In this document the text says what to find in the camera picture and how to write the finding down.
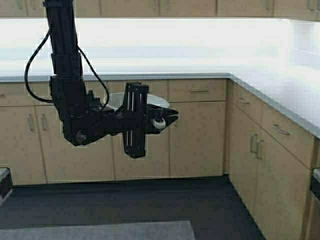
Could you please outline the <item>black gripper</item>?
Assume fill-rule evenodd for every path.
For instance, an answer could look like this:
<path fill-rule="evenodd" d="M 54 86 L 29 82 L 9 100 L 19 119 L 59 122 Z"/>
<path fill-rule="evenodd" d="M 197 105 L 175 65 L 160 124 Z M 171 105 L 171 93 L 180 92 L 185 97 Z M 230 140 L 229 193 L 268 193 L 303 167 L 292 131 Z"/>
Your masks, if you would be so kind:
<path fill-rule="evenodd" d="M 104 107 L 99 123 L 100 136 L 116 136 L 126 132 L 158 135 L 178 120 L 178 117 L 173 117 L 178 111 L 140 100 L 133 103 L 109 102 Z"/>

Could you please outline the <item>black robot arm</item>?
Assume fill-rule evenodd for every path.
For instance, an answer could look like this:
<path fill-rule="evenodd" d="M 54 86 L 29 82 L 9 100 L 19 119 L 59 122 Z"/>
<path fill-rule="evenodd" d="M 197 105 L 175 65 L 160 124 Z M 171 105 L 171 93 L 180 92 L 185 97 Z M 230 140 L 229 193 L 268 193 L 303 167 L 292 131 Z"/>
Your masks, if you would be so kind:
<path fill-rule="evenodd" d="M 49 81 L 50 94 L 68 142 L 85 146 L 106 135 L 130 133 L 130 144 L 144 144 L 145 135 L 160 134 L 178 119 L 178 111 L 148 104 L 149 86 L 140 82 L 125 85 L 123 103 L 117 110 L 106 108 L 86 90 L 73 2 L 46 0 L 43 5 L 54 72 Z"/>

